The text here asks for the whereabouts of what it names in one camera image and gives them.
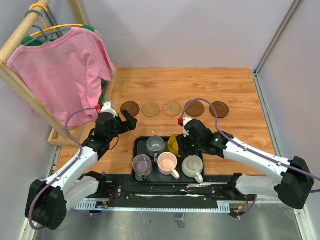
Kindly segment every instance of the coaster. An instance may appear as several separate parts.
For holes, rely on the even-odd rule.
[[[185,112],[190,117],[199,117],[204,113],[204,111],[205,111],[204,105],[199,101],[194,101],[188,106]]]
[[[228,116],[229,114],[229,107],[227,104],[225,104],[222,101],[215,101],[212,103],[212,105],[214,106],[216,113],[218,114],[218,119],[223,119],[226,116]],[[215,117],[215,112],[212,110],[212,108],[210,107],[209,109],[210,113],[212,116]]]
[[[177,101],[167,101],[163,105],[162,111],[169,117],[175,117],[181,113],[181,106]]]
[[[124,104],[122,104],[120,108],[120,112],[123,115],[122,110],[127,110],[131,117],[135,117],[140,112],[140,107],[139,104],[135,101],[127,101]]]
[[[159,113],[160,107],[155,102],[147,102],[142,106],[142,113],[147,117],[153,117]]]

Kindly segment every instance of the white wall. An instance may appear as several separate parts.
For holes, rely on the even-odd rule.
[[[282,154],[320,176],[320,2],[304,1],[260,74]],[[320,238],[320,193],[307,206]]]
[[[32,0],[0,5],[0,47],[23,20]],[[0,79],[0,233],[2,240],[18,239],[25,220],[30,184],[45,178],[54,148],[51,128]]]
[[[53,13],[56,22],[60,24],[76,24],[75,18],[72,15],[68,1],[52,0],[49,3],[51,12]]]
[[[254,69],[293,0],[83,0],[124,68]]]

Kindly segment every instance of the wooden rack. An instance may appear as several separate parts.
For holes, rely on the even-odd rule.
[[[37,3],[46,7],[50,1],[51,0],[39,0]],[[77,23],[87,23],[79,0],[68,0],[68,3]],[[36,6],[33,9],[39,11],[40,13],[44,11],[44,9],[40,6]],[[48,139],[50,144],[54,146],[75,146],[72,141],[69,140],[65,132],[65,127],[61,124],[61,122],[53,115],[52,112],[47,109],[47,107],[37,98],[37,96],[30,91],[23,81],[6,64],[38,18],[38,13],[30,12],[0,49],[0,78],[3,79],[3,81],[7,83],[16,94],[26,101],[26,103],[29,104],[29,106],[35,112],[37,112],[50,124],[52,127],[52,132]],[[108,82],[106,87],[103,89],[105,92],[105,100],[109,100],[111,98],[111,93],[118,73],[118,67],[116,65],[115,69],[116,71],[112,76],[112,81]],[[94,128],[94,123],[88,122],[83,126],[75,127],[70,131],[70,134],[77,140],[81,141],[83,140],[84,136],[89,134],[89,131],[92,128]]]

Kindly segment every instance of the mug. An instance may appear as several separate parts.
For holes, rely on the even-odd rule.
[[[175,179],[180,178],[176,170],[178,160],[171,152],[164,152],[158,158],[158,167],[163,175],[172,175]]]
[[[136,156],[132,161],[132,168],[137,176],[146,179],[152,172],[150,157],[144,154]]]
[[[146,141],[146,152],[154,158],[157,163],[158,156],[166,150],[166,144],[162,137],[152,136]]]
[[[176,157],[181,157],[179,155],[179,145],[177,142],[177,136],[179,136],[178,134],[173,135],[169,138],[168,141],[168,150],[170,153],[174,154]]]
[[[188,156],[182,163],[182,171],[189,178],[195,178],[195,180],[201,184],[204,179],[201,175],[204,170],[204,163],[198,156]]]

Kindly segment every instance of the black tray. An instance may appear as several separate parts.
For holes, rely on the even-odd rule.
[[[149,136],[141,136],[138,137],[134,141],[133,147],[133,159],[141,154],[148,155],[146,147],[147,141],[150,137]],[[163,136],[162,139],[165,142],[165,151],[168,152],[168,141],[169,136]],[[198,156],[201,158],[202,162],[203,155],[202,152],[199,151]],[[184,159],[182,157],[177,157],[178,164],[176,166],[176,170],[180,175],[179,179],[175,179],[172,175],[163,175],[158,169],[158,164],[155,163],[154,157],[149,156],[152,162],[152,173],[143,180],[141,177],[137,176],[134,169],[132,169],[132,180],[137,184],[198,184],[198,182],[194,178],[187,177],[184,172],[182,171],[182,163]],[[205,169],[201,173],[202,177],[205,178]]]

